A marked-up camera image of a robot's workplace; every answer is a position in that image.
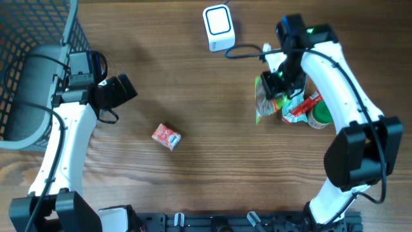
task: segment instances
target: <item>small juice box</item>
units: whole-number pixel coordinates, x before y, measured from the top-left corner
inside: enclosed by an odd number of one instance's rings
[[[180,136],[179,133],[174,132],[163,124],[160,124],[159,127],[157,127],[156,131],[152,134],[152,138],[155,141],[158,141],[166,148],[169,148],[171,151],[180,141],[181,137],[182,136]]]

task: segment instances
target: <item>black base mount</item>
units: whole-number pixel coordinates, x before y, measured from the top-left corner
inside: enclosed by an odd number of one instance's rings
[[[145,232],[303,232],[302,211],[257,214],[260,226],[253,227],[246,214],[184,215],[184,226],[175,226],[176,215],[137,213],[145,224]],[[347,212],[345,218],[327,232],[362,232],[360,212]]]

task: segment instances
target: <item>white device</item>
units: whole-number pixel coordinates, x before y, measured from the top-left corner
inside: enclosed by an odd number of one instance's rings
[[[203,11],[209,49],[216,52],[234,45],[234,29],[230,10],[226,5],[210,6]]]

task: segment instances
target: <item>snack bag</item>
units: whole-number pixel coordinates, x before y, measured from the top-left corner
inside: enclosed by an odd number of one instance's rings
[[[275,113],[276,111],[278,111],[288,101],[289,99],[287,96],[283,96],[278,99],[267,100],[266,92],[262,85],[262,79],[260,77],[256,77],[255,79],[256,124],[258,124],[263,117],[269,116]]]
[[[301,90],[295,90],[294,94],[298,94]],[[282,120],[285,121],[286,123],[292,123],[292,122],[299,122],[299,121],[304,121],[304,122],[308,122],[308,119],[306,118],[306,114],[301,114],[299,116],[296,117],[289,117],[288,114],[290,115],[290,112],[296,108],[296,106],[300,105],[303,102],[303,94],[304,91],[302,91],[301,93],[299,93],[297,96],[292,97],[292,99],[286,103],[283,106],[282,109]]]

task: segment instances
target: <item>wooden table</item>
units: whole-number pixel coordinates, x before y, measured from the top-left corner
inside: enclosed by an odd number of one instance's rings
[[[334,127],[290,126],[276,117],[255,124],[254,77],[267,66],[209,51],[201,14],[218,3],[80,4],[83,28],[93,49],[107,56],[109,74],[127,73],[139,92],[116,109],[115,125],[98,123],[91,136],[83,184],[94,209],[131,204],[137,212],[301,210],[319,191]],[[229,7],[238,44],[278,47],[274,27],[286,14],[333,25],[365,92],[405,127],[385,203],[360,198],[351,210],[362,211],[365,231],[410,231],[412,4],[233,0]],[[162,122],[183,135],[173,152],[151,138]],[[10,201],[26,196],[42,157],[1,151],[0,231],[13,230]],[[379,191],[380,184],[368,193],[379,197]]]

